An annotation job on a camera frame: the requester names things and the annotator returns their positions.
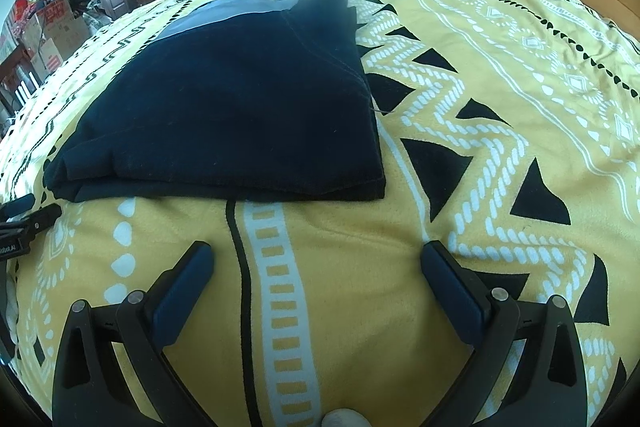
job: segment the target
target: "folded garment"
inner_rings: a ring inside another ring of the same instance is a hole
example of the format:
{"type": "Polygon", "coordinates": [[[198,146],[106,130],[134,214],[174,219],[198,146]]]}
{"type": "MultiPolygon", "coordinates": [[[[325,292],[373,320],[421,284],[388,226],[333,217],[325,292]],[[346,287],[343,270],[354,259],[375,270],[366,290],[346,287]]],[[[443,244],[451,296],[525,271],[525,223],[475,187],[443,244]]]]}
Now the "folded garment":
{"type": "Polygon", "coordinates": [[[44,172],[55,197],[384,197],[347,0],[193,19],[140,51],[82,115],[44,172]]]}

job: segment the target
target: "yellow blanket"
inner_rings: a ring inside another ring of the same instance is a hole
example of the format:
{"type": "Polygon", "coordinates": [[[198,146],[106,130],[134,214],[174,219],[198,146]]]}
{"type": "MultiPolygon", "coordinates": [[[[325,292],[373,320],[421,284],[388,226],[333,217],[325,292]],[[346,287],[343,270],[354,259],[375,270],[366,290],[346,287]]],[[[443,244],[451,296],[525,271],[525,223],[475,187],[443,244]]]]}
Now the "yellow blanket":
{"type": "MultiPolygon", "coordinates": [[[[209,1],[158,0],[87,42],[2,143],[2,199],[52,203],[46,158],[138,50],[209,1]]],[[[638,42],[578,0],[350,2],[366,73],[395,86],[382,104],[395,107],[377,115],[385,199],[59,202],[63,216],[9,274],[12,367],[48,414],[70,305],[148,289],[196,240],[216,253],[215,274],[165,353],[221,427],[317,426],[340,407],[373,427],[420,425],[469,355],[420,272],[433,239],[463,266],[519,283],[521,299],[566,298],[580,320],[590,422],[616,375],[636,366],[638,42]],[[414,157],[423,147],[463,166],[455,183],[430,186],[414,157]],[[521,215],[523,198],[537,213],[521,215]]],[[[481,416],[499,406],[521,352],[515,343],[481,416]]]]}

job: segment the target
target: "hanging clothing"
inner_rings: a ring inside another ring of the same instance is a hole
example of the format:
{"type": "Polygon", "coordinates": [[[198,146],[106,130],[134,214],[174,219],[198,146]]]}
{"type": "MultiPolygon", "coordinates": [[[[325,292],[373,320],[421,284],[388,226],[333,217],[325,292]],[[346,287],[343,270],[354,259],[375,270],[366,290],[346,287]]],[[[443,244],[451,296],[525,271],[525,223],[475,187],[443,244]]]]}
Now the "hanging clothing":
{"type": "Polygon", "coordinates": [[[221,1],[168,28],[94,100],[45,169],[56,198],[384,197],[355,8],[249,0],[236,13],[274,10],[225,18],[221,1]]]}

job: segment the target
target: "cluttered storage area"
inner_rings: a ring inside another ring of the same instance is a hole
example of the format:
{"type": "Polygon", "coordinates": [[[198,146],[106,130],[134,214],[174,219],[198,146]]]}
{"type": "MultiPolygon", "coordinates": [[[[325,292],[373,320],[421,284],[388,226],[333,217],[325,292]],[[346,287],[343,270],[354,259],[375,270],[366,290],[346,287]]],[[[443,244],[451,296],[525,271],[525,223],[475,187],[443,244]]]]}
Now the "cluttered storage area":
{"type": "Polygon", "coordinates": [[[38,87],[111,18],[100,0],[16,0],[0,36],[0,137],[38,87]]]}

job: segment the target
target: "black triangle pattern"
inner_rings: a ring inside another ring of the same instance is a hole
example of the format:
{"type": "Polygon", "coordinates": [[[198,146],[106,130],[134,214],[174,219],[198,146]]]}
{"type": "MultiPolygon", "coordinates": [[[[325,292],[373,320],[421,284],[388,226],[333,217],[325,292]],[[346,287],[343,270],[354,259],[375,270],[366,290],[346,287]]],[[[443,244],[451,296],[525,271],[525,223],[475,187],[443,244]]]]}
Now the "black triangle pattern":
{"type": "Polygon", "coordinates": [[[430,202],[430,221],[433,221],[456,190],[473,159],[432,142],[401,138],[420,185],[430,202]]]}
{"type": "Polygon", "coordinates": [[[411,39],[412,41],[419,41],[420,39],[412,34],[407,28],[404,26],[399,27],[397,30],[393,30],[391,33],[387,34],[388,36],[396,36],[399,35],[401,37],[406,37],[407,39],[411,39]]]}
{"type": "Polygon", "coordinates": [[[488,120],[496,120],[502,123],[506,123],[502,118],[500,118],[495,111],[484,105],[484,103],[476,102],[476,100],[470,98],[468,102],[466,102],[465,107],[460,109],[456,118],[460,120],[469,120],[470,118],[486,118],[488,120]]]}
{"type": "Polygon", "coordinates": [[[594,255],[593,272],[575,308],[575,323],[598,323],[609,326],[607,267],[594,255]]]}
{"type": "Polygon", "coordinates": [[[487,288],[504,288],[507,293],[518,300],[529,279],[528,273],[488,273],[476,272],[478,278],[487,288]]]}
{"type": "Polygon", "coordinates": [[[434,68],[440,68],[441,70],[449,70],[453,71],[454,73],[458,73],[456,71],[456,68],[449,64],[449,61],[433,48],[425,51],[419,57],[415,57],[414,62],[423,64],[425,66],[433,66],[434,68]]]}
{"type": "Polygon", "coordinates": [[[542,181],[537,158],[534,158],[529,166],[510,214],[560,225],[571,224],[569,210],[564,201],[546,188],[545,182],[542,181]]]}
{"type": "Polygon", "coordinates": [[[367,73],[367,82],[373,99],[383,114],[393,111],[402,100],[415,90],[388,76],[377,73],[367,73]]]}
{"type": "Polygon", "coordinates": [[[371,48],[367,48],[366,46],[361,46],[359,44],[356,44],[356,49],[358,50],[358,54],[360,55],[360,58],[364,57],[370,51],[376,50],[381,47],[382,46],[372,46],[371,48]]]}
{"type": "Polygon", "coordinates": [[[389,12],[393,12],[393,13],[395,13],[396,15],[398,15],[398,12],[396,11],[396,9],[395,9],[393,6],[391,6],[391,4],[385,4],[385,5],[384,5],[382,8],[380,8],[376,13],[380,13],[380,12],[382,12],[382,10],[387,10],[387,11],[389,11],[389,12]]]}
{"type": "Polygon", "coordinates": [[[38,363],[42,366],[44,363],[44,351],[42,350],[42,344],[40,344],[40,339],[38,337],[36,337],[36,341],[33,343],[33,350],[36,354],[38,363]]]}
{"type": "MultiPolygon", "coordinates": [[[[613,378],[613,384],[611,385],[611,391],[609,391],[609,396],[607,396],[607,399],[605,400],[604,405],[602,406],[602,411],[600,412],[600,415],[602,415],[611,406],[613,401],[620,394],[620,391],[622,391],[622,388],[625,386],[625,384],[626,384],[626,367],[625,367],[625,364],[622,362],[622,359],[619,359],[618,367],[616,368],[616,376],[613,378]]],[[[594,425],[599,425],[599,424],[600,423],[598,421],[594,422],[594,425]]]]}

